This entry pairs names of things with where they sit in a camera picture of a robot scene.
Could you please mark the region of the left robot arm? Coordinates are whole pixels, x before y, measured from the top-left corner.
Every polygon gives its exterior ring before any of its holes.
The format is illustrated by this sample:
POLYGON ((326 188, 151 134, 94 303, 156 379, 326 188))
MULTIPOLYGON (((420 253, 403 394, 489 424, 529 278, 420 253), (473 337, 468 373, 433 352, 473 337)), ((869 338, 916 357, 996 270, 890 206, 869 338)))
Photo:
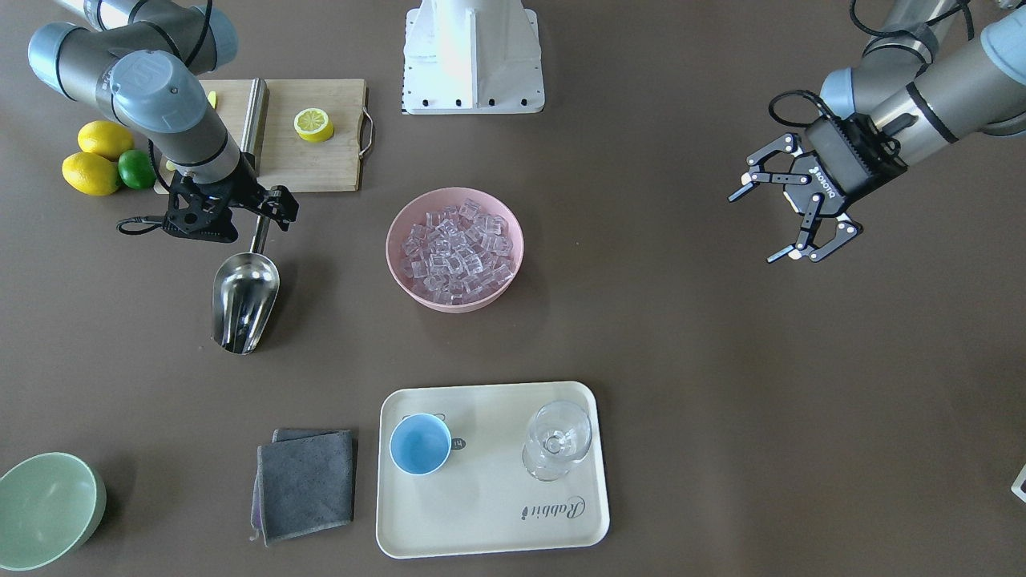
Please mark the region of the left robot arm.
POLYGON ((861 62, 830 73, 808 122, 788 121, 749 155, 732 200, 781 185, 802 217, 796 240, 770 260, 824 260, 862 232, 849 208, 968 134, 1022 136, 1025 7, 975 30, 965 1, 898 1, 869 36, 861 62))

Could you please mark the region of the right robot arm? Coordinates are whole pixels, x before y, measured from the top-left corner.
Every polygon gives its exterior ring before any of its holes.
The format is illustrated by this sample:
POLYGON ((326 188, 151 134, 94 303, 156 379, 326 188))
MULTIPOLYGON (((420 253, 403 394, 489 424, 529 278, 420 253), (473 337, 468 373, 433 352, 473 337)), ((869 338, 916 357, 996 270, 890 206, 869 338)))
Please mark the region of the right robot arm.
POLYGON ((162 229, 185 240, 231 244, 234 208, 297 218, 286 187, 265 189, 252 157, 228 132, 199 76, 236 57, 233 23, 212 5, 172 1, 67 1, 88 28, 56 22, 30 38, 29 64, 49 87, 89 103, 107 119, 146 136, 175 164, 168 209, 133 218, 135 234, 162 229))

